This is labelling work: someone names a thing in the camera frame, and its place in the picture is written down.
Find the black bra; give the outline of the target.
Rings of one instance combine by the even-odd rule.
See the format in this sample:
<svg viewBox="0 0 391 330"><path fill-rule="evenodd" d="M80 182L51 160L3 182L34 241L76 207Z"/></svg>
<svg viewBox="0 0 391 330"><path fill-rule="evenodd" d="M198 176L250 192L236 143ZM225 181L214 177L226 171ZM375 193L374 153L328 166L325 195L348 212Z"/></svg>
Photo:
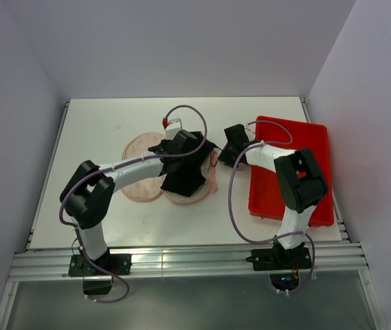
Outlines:
<svg viewBox="0 0 391 330"><path fill-rule="evenodd" d="M198 136L200 145L204 138L203 134L200 131L189 132ZM190 197L205 182L201 175L201 165L214 147L217 147L215 143L206 140L195 153L197 158L193 163L183 165L175 172L166 174L166 181L162 184L161 189Z"/></svg>

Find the pink mesh laundry bag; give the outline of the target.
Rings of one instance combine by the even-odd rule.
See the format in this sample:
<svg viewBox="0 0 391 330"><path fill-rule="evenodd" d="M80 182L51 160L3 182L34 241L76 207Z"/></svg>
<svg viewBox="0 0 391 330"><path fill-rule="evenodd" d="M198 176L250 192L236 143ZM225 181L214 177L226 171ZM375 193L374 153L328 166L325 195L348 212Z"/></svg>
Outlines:
<svg viewBox="0 0 391 330"><path fill-rule="evenodd" d="M140 156L148 147L159 144L164 138L165 135L163 133L157 132L148 132L137 136L126 145L122 154L122 160ZM166 181L165 176L143 179L123 187L121 191L128 199L134 202L151 202L164 195L170 202L177 205L199 203L209 194L214 194L218 190L215 168L217 159L218 153L216 147L214 147L201 165L201 175L205 182L190 197L162 190L161 186Z"/></svg>

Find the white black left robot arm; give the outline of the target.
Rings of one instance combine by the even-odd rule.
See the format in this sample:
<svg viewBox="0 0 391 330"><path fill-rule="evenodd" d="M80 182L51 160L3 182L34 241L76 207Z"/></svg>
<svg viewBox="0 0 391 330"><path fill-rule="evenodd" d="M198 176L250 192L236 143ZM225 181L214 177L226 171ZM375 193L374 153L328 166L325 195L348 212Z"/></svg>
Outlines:
<svg viewBox="0 0 391 330"><path fill-rule="evenodd" d="M142 181L171 174L194 159L205 136L184 129L171 140L162 140L143 156L108 166L84 161L60 194L60 222L71 226L92 274L102 274L109 266L110 252L104 239L102 221L114 193Z"/></svg>

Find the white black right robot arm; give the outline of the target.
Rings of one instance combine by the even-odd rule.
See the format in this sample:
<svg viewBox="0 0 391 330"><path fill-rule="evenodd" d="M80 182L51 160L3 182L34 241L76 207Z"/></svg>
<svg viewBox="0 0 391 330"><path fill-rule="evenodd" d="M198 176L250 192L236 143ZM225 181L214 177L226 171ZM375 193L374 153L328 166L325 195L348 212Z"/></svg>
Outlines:
<svg viewBox="0 0 391 330"><path fill-rule="evenodd" d="M297 257L295 249L304 243L311 215L328 194L328 183L311 149L285 149L262 140L251 141L242 124L225 129L226 145L218 161L232 169L227 191L229 216L239 237L251 244L274 242L273 261L281 268L289 267ZM238 166L256 166L276 174L285 204L277 235L265 241L248 239L238 229L232 209L232 189Z"/></svg>

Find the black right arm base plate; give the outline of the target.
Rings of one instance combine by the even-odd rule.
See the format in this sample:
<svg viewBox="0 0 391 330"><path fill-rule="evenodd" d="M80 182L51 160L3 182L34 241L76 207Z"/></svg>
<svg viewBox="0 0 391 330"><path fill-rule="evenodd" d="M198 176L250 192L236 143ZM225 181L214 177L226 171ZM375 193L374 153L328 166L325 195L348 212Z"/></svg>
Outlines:
<svg viewBox="0 0 391 330"><path fill-rule="evenodd" d="M313 265L309 249L304 245L289 250L281 245L254 249L245 260L252 264L254 271L305 270Z"/></svg>

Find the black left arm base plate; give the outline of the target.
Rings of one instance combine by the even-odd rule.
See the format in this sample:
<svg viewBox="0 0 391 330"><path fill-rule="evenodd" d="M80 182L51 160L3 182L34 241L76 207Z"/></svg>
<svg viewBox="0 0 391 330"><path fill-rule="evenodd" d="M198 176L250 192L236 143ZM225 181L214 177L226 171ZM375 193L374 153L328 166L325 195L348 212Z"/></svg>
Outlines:
<svg viewBox="0 0 391 330"><path fill-rule="evenodd" d="M98 268L94 267L83 254L74 254L71 257L68 277L83 278L82 290L88 296L107 295L118 276L129 275L131 271L130 254L106 253L94 261Z"/></svg>

